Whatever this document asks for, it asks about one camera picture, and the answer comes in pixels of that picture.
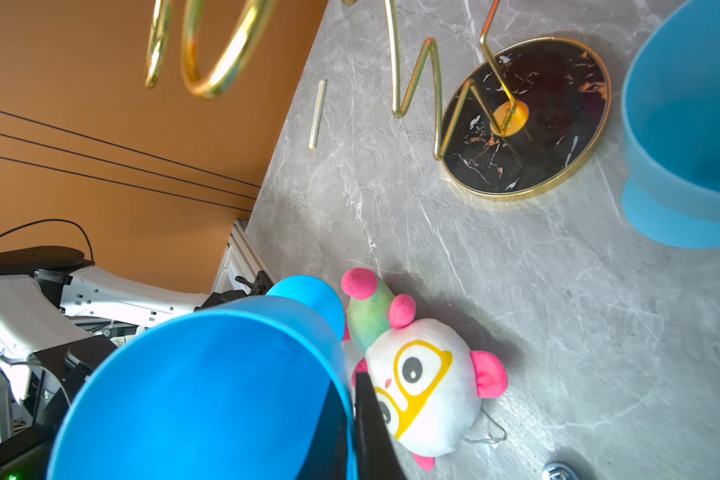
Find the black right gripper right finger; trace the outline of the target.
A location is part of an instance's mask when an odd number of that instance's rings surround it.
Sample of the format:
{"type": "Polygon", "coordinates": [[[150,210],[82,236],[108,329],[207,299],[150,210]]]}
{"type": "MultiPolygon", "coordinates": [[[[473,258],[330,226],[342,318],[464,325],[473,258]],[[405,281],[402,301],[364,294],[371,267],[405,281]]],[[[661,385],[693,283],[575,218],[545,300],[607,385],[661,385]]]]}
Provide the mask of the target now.
{"type": "Polygon", "coordinates": [[[356,374],[355,454],[359,479],[405,479],[387,431],[370,376],[356,374]]]}

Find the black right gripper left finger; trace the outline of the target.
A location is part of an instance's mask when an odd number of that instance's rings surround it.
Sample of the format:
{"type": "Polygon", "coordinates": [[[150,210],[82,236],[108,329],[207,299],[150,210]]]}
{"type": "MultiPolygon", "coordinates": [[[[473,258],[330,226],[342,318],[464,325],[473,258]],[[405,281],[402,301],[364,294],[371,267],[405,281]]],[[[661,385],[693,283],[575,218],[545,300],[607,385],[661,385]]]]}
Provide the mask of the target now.
{"type": "Polygon", "coordinates": [[[298,480],[345,480],[349,458],[347,416],[340,393],[330,384],[298,480]]]}

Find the blue wine glass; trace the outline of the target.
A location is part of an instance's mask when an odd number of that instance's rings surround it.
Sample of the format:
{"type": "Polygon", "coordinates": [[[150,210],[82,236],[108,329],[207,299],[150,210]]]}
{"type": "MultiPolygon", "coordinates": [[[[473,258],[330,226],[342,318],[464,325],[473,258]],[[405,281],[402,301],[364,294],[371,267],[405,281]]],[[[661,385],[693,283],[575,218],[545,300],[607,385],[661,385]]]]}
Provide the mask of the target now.
{"type": "Polygon", "coordinates": [[[687,1],[651,35],[621,112],[626,219],[664,245],[720,247],[720,1],[687,1]]]}
{"type": "Polygon", "coordinates": [[[331,383],[351,426],[345,314],[324,281],[147,330],[98,366],[56,438],[52,479],[297,479],[331,383]]]}

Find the blue wine glass front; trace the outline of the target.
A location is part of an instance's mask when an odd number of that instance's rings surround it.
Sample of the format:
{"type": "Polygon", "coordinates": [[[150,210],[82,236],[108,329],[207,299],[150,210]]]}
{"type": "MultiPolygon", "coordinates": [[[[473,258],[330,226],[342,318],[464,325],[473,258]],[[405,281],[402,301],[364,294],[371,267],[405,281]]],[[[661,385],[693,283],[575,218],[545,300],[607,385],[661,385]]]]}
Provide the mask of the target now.
{"type": "Polygon", "coordinates": [[[687,1],[651,35],[621,112],[626,219],[664,245],[720,247],[720,1],[687,1]]]}

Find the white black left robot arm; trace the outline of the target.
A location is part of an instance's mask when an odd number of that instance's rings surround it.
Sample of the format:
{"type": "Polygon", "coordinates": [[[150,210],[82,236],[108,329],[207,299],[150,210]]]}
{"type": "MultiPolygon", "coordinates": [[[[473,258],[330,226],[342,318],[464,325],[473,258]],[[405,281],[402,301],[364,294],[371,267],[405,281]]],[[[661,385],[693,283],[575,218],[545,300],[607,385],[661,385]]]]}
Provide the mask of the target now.
{"type": "Polygon", "coordinates": [[[271,289],[245,228],[234,224],[208,294],[114,275],[89,250],[0,253],[0,479],[45,477],[73,399],[116,348],[167,321],[271,289]]]}

